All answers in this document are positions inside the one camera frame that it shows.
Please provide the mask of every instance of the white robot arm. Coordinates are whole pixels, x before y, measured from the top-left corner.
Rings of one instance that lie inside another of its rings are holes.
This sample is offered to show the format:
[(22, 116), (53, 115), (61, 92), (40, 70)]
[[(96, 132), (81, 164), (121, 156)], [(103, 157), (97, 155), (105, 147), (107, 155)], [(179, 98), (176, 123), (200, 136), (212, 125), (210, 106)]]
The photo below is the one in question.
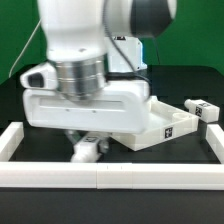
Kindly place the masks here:
[(155, 37), (176, 0), (38, 0), (48, 62), (21, 76), (24, 108), (36, 127), (141, 133), (148, 84), (105, 82), (105, 36)]

